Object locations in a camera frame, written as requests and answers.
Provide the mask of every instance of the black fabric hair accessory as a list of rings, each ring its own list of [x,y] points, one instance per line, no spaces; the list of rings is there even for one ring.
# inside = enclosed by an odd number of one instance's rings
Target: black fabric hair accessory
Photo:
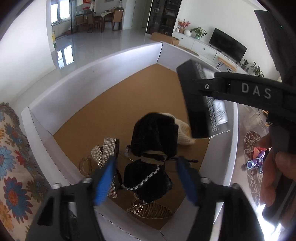
[[[177,154],[178,126],[170,116],[149,113],[135,124],[131,152],[139,157],[124,171],[123,187],[149,203],[172,189],[164,163]]]

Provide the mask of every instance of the flower pot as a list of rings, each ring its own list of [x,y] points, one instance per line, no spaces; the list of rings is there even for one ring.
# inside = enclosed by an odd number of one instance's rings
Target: flower pot
[[[191,36],[192,32],[189,29],[184,30],[184,34],[187,36]]]

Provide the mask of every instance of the tv screen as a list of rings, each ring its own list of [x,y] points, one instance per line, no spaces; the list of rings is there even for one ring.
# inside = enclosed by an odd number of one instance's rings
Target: tv screen
[[[244,45],[217,28],[215,28],[209,44],[215,46],[238,62],[242,60],[247,50]]]

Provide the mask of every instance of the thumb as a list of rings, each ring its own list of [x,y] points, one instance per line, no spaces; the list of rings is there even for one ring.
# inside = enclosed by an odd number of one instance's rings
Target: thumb
[[[276,165],[287,178],[296,181],[296,155],[279,151],[276,154]]]

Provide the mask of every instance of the human hand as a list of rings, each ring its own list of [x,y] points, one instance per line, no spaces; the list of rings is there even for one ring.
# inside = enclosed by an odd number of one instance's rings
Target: human hand
[[[262,137],[262,139],[259,141],[259,146],[263,148],[272,147],[270,134]],[[276,192],[275,188],[272,186],[272,183],[276,178],[276,167],[286,177],[296,181],[296,155],[279,151],[275,156],[274,162],[274,153],[271,149],[263,164],[263,180],[260,191],[260,205],[265,203],[266,206],[269,207],[274,203]]]

